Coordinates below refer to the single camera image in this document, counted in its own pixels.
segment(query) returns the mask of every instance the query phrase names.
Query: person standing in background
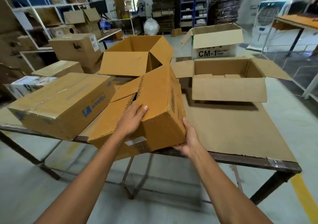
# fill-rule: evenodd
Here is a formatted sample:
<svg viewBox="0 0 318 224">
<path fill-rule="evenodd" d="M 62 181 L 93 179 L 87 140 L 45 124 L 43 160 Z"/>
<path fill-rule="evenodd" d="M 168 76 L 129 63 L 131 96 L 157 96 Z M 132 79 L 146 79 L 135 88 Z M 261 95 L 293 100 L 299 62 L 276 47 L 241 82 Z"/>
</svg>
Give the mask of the person standing in background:
<svg viewBox="0 0 318 224">
<path fill-rule="evenodd" d="M 138 0 L 137 1 L 137 12 L 139 15 L 139 22 L 141 27 L 141 33 L 145 33 L 143 30 L 143 25 L 145 23 L 146 19 L 146 3 L 144 0 Z"/>
</svg>

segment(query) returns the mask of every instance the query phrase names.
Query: forearm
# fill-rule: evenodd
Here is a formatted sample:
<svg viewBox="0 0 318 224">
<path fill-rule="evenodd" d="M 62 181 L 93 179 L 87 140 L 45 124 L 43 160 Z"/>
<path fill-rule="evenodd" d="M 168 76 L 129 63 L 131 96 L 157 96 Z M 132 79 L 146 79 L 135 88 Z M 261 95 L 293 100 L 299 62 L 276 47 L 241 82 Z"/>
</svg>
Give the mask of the forearm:
<svg viewBox="0 0 318 224">
<path fill-rule="evenodd" d="M 123 139 L 115 132 L 36 223 L 86 223 Z"/>
<path fill-rule="evenodd" d="M 200 146 L 191 158 L 222 224 L 272 223 Z"/>
</svg>

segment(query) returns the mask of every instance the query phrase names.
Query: air cooler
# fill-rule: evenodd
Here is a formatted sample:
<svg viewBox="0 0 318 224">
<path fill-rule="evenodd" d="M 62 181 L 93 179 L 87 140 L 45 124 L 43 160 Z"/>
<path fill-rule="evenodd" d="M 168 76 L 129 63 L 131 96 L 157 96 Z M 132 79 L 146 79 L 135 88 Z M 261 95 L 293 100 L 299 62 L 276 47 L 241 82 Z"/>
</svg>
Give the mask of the air cooler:
<svg viewBox="0 0 318 224">
<path fill-rule="evenodd" d="M 260 3 L 252 30 L 252 39 L 249 50 L 261 52 L 265 43 L 266 36 L 276 17 L 286 15 L 292 4 L 292 0 L 266 0 Z"/>
</svg>

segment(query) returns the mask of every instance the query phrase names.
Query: person's left hand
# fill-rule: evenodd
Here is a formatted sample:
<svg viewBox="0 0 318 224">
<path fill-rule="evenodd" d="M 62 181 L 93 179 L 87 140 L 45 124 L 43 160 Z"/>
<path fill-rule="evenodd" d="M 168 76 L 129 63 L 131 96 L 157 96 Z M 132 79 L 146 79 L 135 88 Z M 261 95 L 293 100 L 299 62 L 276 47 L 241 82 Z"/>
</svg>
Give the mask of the person's left hand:
<svg viewBox="0 0 318 224">
<path fill-rule="evenodd" d="M 123 115 L 118 119 L 115 132 L 118 132 L 123 136 L 128 136 L 136 131 L 141 119 L 148 110 L 148 106 L 145 106 L 139 111 L 138 114 L 136 114 L 140 106 L 141 104 L 137 104 L 128 107 L 125 113 L 123 113 Z"/>
</svg>

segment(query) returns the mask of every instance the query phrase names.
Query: person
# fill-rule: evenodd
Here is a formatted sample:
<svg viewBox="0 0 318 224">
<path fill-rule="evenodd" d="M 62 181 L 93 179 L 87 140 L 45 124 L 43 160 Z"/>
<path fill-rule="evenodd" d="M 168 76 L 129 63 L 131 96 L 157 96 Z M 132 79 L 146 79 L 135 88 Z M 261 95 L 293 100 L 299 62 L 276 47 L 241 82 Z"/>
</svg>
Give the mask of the person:
<svg viewBox="0 0 318 224">
<path fill-rule="evenodd" d="M 36 220 L 36 224 L 86 223 L 104 186 L 110 167 L 123 140 L 137 130 L 148 106 L 129 106 L 117 121 L 114 133 L 74 181 Z M 197 132 L 186 118 L 186 142 L 174 148 L 186 155 L 196 167 L 220 223 L 272 224 L 225 175 L 201 145 Z"/>
<path fill-rule="evenodd" d="M 139 23 L 140 23 L 140 27 L 141 27 L 141 33 L 145 33 L 144 29 L 143 29 L 143 25 L 145 23 L 146 19 L 146 3 L 144 0 L 138 0 L 137 1 L 137 12 L 139 15 Z"/>
</svg>

